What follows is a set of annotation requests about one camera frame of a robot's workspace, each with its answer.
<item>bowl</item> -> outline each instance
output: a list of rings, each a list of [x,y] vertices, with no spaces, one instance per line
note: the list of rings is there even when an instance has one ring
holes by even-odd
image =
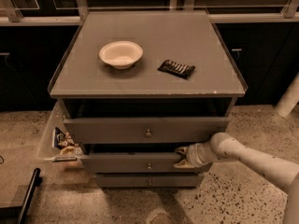
[[[127,69],[137,62],[143,49],[131,41],[112,42],[101,48],[100,59],[116,69]]]

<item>cabinet handle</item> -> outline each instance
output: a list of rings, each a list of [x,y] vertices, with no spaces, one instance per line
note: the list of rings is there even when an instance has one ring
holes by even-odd
[[[150,162],[148,163],[148,167],[147,167],[147,169],[148,169],[148,170],[151,170],[151,169],[152,169],[152,167],[151,167],[151,163],[150,163]]]
[[[151,138],[152,137],[152,133],[151,133],[151,130],[150,129],[147,129],[147,131],[146,131],[146,137],[148,137],[148,138]]]

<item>black cabinet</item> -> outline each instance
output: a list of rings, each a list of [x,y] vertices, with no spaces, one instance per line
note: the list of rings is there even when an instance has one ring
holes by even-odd
[[[47,87],[77,29],[0,27],[0,110],[52,109]]]
[[[299,23],[217,24],[249,88],[237,105],[274,105],[299,71]]]

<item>drawer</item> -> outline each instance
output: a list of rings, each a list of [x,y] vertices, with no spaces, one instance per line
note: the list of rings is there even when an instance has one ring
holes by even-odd
[[[73,139],[82,144],[204,142],[224,132],[227,117],[65,119]]]
[[[101,188],[194,188],[204,179],[198,174],[99,174],[96,181]]]
[[[178,169],[174,164],[181,160],[177,153],[110,153],[80,157],[91,173],[203,173],[210,165],[193,169]]]

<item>black metal pole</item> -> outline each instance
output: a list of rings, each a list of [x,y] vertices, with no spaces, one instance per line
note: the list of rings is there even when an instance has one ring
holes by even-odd
[[[40,174],[40,169],[35,168],[35,171],[34,171],[32,177],[31,177],[31,181],[30,181],[29,187],[27,189],[25,198],[22,202],[21,211],[20,211],[20,214],[19,214],[17,224],[24,223],[24,221],[26,219],[26,215],[27,215],[27,212],[28,212],[28,209],[29,209],[29,206],[30,206],[30,202],[31,202],[32,197],[34,195],[36,185],[38,185],[38,183],[40,181],[39,174]]]

